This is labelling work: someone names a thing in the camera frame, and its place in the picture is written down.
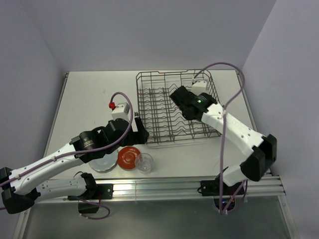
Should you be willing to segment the clear faceted glass tumbler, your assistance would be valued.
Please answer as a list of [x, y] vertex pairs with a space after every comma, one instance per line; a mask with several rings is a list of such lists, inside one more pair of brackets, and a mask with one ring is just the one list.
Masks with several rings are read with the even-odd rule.
[[148, 153], [141, 153], [135, 159], [135, 167], [143, 174], [151, 173], [154, 167], [153, 157]]

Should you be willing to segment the pale blue scalloped plate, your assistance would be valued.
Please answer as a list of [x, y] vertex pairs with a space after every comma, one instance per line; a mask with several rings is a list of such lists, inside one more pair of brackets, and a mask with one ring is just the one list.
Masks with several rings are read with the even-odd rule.
[[118, 152], [105, 154], [102, 158], [94, 159], [89, 162], [89, 166], [96, 172], [104, 173], [110, 171], [117, 164]]

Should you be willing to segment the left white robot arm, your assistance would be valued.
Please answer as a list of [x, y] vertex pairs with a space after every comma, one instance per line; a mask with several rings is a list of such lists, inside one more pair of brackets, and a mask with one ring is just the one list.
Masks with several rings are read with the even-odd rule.
[[124, 119], [84, 131], [61, 149], [20, 169], [0, 170], [2, 202], [9, 214], [17, 214], [47, 199], [67, 196], [71, 200], [91, 199], [98, 187], [92, 174], [82, 173], [68, 180], [53, 177], [76, 166], [111, 154], [119, 147], [146, 144], [149, 133], [140, 117], [134, 118], [137, 131]]

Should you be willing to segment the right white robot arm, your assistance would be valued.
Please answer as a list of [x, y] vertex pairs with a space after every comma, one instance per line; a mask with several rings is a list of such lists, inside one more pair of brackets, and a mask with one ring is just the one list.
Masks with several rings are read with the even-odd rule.
[[216, 190], [227, 194], [233, 185], [251, 180], [258, 182], [277, 159], [277, 139], [269, 134], [249, 128], [237, 118], [225, 112], [225, 108], [213, 96], [201, 93], [198, 96], [184, 86], [177, 88], [171, 100], [181, 110], [186, 120], [200, 121], [225, 136], [246, 156], [234, 166], [227, 167], [216, 181]]

